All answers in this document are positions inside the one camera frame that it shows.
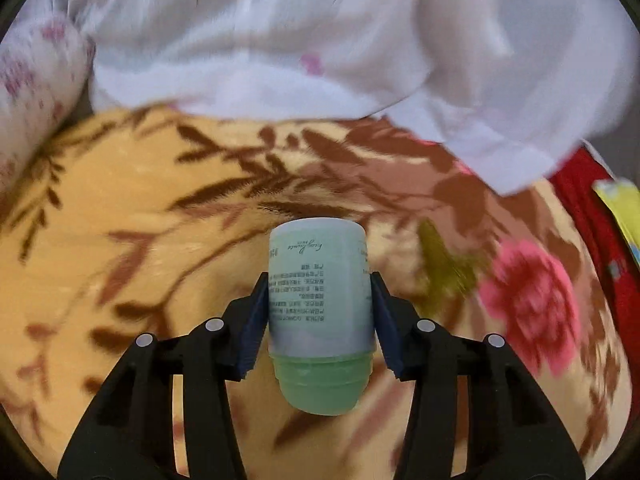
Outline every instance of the red fabric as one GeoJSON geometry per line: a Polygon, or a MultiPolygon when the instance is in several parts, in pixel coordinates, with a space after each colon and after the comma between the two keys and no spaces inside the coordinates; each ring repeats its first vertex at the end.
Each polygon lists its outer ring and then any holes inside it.
{"type": "Polygon", "coordinates": [[[591,253],[622,339],[633,385],[632,421],[640,413],[640,272],[612,214],[593,190],[596,180],[610,176],[581,148],[549,180],[591,253]]]}

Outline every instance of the white sheet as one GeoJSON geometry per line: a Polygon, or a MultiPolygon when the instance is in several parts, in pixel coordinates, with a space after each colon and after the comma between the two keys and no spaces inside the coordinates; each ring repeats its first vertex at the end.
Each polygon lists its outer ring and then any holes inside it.
{"type": "Polygon", "coordinates": [[[387,114],[501,194],[620,117],[638,34],[617,0],[29,0],[97,45],[94,109],[387,114]]]}

